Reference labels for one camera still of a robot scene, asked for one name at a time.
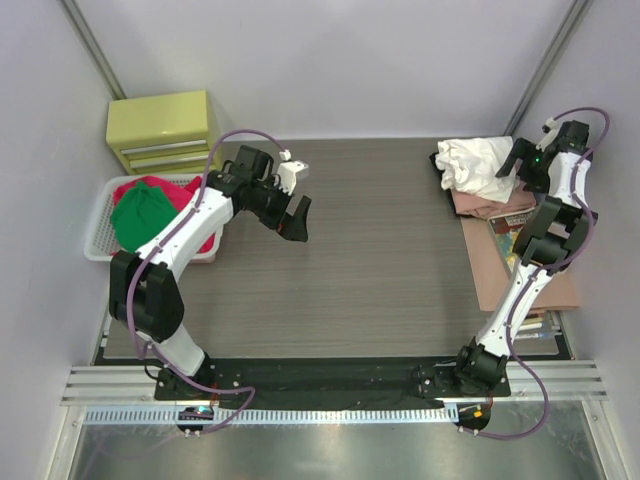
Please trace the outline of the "white printed t shirt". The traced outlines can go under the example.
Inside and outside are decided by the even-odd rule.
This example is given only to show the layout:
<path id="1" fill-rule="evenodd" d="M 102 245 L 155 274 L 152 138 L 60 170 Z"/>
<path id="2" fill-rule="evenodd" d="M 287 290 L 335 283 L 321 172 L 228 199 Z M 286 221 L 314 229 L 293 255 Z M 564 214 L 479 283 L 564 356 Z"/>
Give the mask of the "white printed t shirt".
<path id="1" fill-rule="evenodd" d="M 504 178 L 495 174 L 512 145 L 510 136 L 439 141 L 436 162 L 444 171 L 441 188 L 506 203 L 518 181 L 514 173 Z"/>

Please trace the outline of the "pink t shirt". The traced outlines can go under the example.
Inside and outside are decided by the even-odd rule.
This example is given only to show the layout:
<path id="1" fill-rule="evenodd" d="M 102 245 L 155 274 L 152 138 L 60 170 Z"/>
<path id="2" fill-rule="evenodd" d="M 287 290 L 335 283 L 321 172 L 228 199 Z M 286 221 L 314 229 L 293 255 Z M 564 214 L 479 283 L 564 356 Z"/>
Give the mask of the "pink t shirt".
<path id="1" fill-rule="evenodd" d="M 462 193 L 456 190 L 451 192 L 451 196 L 457 215 L 483 220 L 529 210 L 536 206 L 534 195 L 531 192 L 525 191 L 522 186 L 518 186 L 512 191 L 506 203 L 487 200 L 477 195 Z"/>

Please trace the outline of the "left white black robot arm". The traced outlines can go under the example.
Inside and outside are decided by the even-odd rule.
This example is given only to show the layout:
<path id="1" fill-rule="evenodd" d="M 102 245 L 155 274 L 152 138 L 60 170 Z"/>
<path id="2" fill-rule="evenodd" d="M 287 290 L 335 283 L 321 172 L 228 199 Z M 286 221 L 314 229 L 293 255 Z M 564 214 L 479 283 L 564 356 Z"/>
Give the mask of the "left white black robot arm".
<path id="1" fill-rule="evenodd" d="M 178 281 L 204 242 L 241 212 L 250 212 L 287 241 L 308 239 L 309 197 L 288 210 L 308 164 L 289 151 L 281 162 L 259 149 L 242 146 L 236 158 L 201 179 L 187 206 L 160 233 L 110 263 L 109 313 L 129 331 L 140 356 L 152 351 L 188 388 L 211 393 L 211 359 L 183 324 L 185 307 Z"/>

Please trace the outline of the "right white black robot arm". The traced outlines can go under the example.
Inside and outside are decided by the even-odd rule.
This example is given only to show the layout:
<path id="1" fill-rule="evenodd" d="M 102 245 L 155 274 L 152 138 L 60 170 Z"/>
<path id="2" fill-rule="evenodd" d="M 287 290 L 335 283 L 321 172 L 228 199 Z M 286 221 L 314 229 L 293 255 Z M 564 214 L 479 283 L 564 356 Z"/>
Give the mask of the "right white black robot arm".
<path id="1" fill-rule="evenodd" d="M 452 382 L 464 396 L 488 395 L 503 383 L 515 357 L 513 342 L 534 301 L 580 255 L 595 227 L 597 214 L 585 195 L 593 152 L 589 125 L 552 119 L 544 132 L 537 144 L 517 139 L 497 173 L 517 174 L 527 190 L 544 198 L 515 240 L 514 270 L 498 307 L 457 355 Z"/>

